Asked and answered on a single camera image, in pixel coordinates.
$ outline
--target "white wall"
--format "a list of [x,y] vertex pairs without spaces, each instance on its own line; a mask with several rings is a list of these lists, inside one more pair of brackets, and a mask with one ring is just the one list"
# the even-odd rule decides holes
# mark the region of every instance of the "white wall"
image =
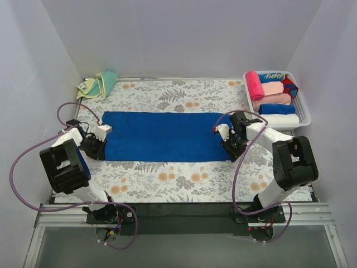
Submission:
[[[75,99],[81,78],[40,0],[0,0],[0,267],[22,267],[36,212],[12,193],[8,172],[22,151],[61,129],[56,107]],[[63,111],[63,118],[74,107]],[[45,202],[50,186],[39,150],[15,169],[15,184],[32,204]]]
[[82,77],[285,70],[322,0],[42,0]]
[[313,184],[330,204],[350,267],[357,267],[357,2],[325,0],[287,70],[303,90],[309,137],[320,177]]

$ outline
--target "pink towel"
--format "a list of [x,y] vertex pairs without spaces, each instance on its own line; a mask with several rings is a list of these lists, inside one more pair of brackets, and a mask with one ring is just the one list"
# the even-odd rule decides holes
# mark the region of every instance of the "pink towel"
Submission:
[[248,92],[252,101],[258,101],[264,98],[264,91],[259,80],[259,75],[254,71],[249,71],[245,74],[247,81]]
[[284,91],[284,85],[280,81],[263,83],[262,87],[265,96],[283,93]]
[[252,101],[252,103],[253,103],[253,109],[257,111],[259,110],[261,104],[266,104],[266,103],[289,105],[291,103],[291,97],[289,94],[280,93],[280,94],[265,96],[261,100]]

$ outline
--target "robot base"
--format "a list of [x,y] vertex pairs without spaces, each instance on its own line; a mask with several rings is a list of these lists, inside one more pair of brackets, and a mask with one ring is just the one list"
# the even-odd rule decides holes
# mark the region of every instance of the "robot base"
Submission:
[[108,223],[106,221],[100,221],[100,220],[95,219],[91,214],[88,214],[86,223],[87,224],[118,224],[119,218],[122,219],[121,224],[134,224],[135,223],[133,213],[128,208],[121,207],[118,205],[116,205],[115,207],[118,211],[118,218],[114,222]]
[[[248,206],[244,206],[244,205],[241,205],[240,207],[242,209],[248,208]],[[275,223],[284,223],[286,221],[283,208],[281,206],[271,208],[263,213],[259,213],[257,215],[252,215],[252,216],[245,216],[239,214],[238,212],[235,213],[235,221],[237,223],[259,223],[259,222],[264,223],[268,219],[271,220],[272,217],[274,217]]]

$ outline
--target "rolled towel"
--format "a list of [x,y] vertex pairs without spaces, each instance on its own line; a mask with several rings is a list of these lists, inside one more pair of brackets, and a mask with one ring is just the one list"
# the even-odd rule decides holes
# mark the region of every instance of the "rolled towel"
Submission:
[[280,81],[264,83],[262,87],[265,96],[283,93],[284,91],[284,85]]
[[262,117],[268,121],[268,126],[283,124],[299,124],[299,117],[294,114],[262,114]]
[[260,108],[260,105],[265,104],[265,103],[290,104],[291,97],[289,96],[289,94],[280,93],[280,94],[265,96],[264,98],[262,98],[260,100],[252,101],[252,103],[253,103],[253,109],[255,111],[258,111]]
[[284,75],[282,73],[259,74],[259,80],[262,84],[273,81],[281,81],[283,79]]
[[247,81],[248,92],[252,101],[258,101],[264,98],[264,91],[259,80],[259,75],[254,71],[249,71],[245,74]]
[[259,114],[291,114],[295,113],[294,105],[285,104],[262,104],[259,108]]

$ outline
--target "blue towel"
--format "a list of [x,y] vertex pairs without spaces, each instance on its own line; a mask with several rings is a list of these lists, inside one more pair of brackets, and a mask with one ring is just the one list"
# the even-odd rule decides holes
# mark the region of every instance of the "blue towel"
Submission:
[[259,74],[259,80],[263,83],[281,81],[284,79],[284,75],[282,73],[270,73],[270,74]]
[[[212,127],[220,113],[105,112],[105,159],[110,161],[205,162],[229,160]],[[229,116],[220,123],[230,125]]]
[[259,114],[291,114],[295,113],[294,105],[285,104],[261,104]]

